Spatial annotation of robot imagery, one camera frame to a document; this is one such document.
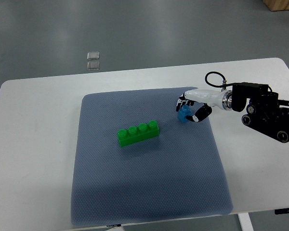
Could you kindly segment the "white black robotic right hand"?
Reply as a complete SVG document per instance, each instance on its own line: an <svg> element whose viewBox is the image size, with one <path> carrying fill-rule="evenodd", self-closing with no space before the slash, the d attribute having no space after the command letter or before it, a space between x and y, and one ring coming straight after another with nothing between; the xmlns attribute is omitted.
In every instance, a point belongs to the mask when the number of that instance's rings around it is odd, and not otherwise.
<svg viewBox="0 0 289 231"><path fill-rule="evenodd" d="M212 107L217 106L222 110L232 109L232 92L230 90L214 91L193 89L185 91L178 99L176 111L183 105L193 106L194 103L202 103L203 106L186 119L191 122L201 122L212 113Z"/></svg>

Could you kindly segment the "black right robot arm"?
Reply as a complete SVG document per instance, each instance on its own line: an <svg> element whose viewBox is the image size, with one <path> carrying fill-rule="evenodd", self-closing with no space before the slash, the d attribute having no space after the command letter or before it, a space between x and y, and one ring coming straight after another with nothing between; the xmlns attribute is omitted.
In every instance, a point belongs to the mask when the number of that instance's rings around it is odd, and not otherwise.
<svg viewBox="0 0 289 231"><path fill-rule="evenodd" d="M289 142L289 101L280 100L267 84L235 83L232 110L241 112L242 123L281 143Z"/></svg>

